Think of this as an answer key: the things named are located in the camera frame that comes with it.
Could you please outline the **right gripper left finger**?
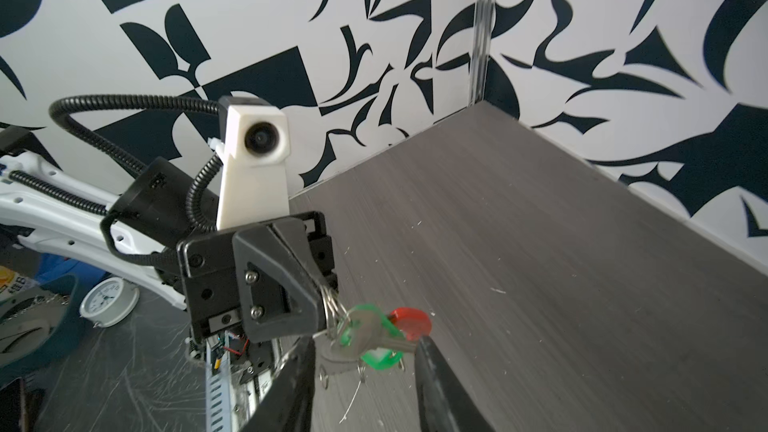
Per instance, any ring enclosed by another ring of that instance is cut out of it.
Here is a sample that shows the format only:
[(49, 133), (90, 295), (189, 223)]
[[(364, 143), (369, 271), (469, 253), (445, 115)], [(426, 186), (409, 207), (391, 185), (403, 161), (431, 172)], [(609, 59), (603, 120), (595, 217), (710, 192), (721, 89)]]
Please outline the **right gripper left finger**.
[(241, 431), (309, 432), (315, 395), (314, 339), (299, 339), (272, 387)]

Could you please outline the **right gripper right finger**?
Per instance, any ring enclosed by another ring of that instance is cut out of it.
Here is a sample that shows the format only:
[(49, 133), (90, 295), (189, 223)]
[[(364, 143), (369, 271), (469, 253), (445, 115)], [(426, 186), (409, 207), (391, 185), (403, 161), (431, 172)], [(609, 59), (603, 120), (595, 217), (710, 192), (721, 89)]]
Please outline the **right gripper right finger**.
[(430, 336), (418, 341), (415, 385), (421, 431), (493, 431)]

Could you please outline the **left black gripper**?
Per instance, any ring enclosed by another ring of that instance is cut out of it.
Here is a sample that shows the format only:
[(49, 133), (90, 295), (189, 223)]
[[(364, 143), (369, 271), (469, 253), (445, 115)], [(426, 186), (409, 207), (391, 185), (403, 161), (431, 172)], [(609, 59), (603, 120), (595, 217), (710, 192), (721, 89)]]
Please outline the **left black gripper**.
[(224, 330), (267, 342), (326, 328), (321, 289), (338, 285), (319, 211), (190, 237), (177, 254), (198, 341)]

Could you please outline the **large wire keyring red sleeve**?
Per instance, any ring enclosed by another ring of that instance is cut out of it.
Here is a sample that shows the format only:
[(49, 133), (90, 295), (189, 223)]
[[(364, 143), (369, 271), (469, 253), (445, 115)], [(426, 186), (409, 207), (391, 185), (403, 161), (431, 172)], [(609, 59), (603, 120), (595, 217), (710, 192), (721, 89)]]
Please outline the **large wire keyring red sleeve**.
[[(328, 312), (328, 325), (325, 331), (315, 334), (317, 357), (320, 363), (321, 372), (330, 376), (352, 370), (360, 372), (364, 368), (371, 369), (361, 360), (344, 360), (334, 358), (331, 355), (330, 345), (337, 336), (339, 325), (345, 318), (348, 310), (357, 305), (350, 308), (344, 307), (332, 292), (327, 292), (324, 298), (326, 300), (326, 309)], [(420, 309), (399, 307), (391, 312), (385, 312), (382, 309), (380, 310), (395, 327), (404, 333), (405, 338), (408, 340), (417, 343), (422, 336), (427, 336), (432, 332), (431, 316)]]

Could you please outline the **green capped key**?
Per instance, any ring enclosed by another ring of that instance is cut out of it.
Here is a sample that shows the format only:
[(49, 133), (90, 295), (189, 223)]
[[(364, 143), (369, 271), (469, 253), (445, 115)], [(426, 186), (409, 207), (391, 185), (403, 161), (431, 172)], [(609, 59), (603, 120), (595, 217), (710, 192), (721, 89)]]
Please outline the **green capped key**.
[(370, 304), (348, 310), (330, 345), (334, 358), (361, 360), (374, 370), (390, 369), (416, 349), (416, 342), (406, 339), (378, 307)]

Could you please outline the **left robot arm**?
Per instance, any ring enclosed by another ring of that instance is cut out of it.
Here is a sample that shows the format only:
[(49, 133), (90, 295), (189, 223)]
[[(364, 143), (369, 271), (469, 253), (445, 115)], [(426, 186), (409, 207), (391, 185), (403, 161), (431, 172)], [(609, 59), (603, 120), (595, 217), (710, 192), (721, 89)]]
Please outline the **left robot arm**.
[(256, 343), (323, 330), (334, 277), (323, 215), (202, 232), (184, 210), (191, 182), (158, 158), (115, 196), (65, 175), (30, 130), (1, 132), (1, 223), (23, 246), (154, 292), (187, 312), (196, 340), (233, 327)]

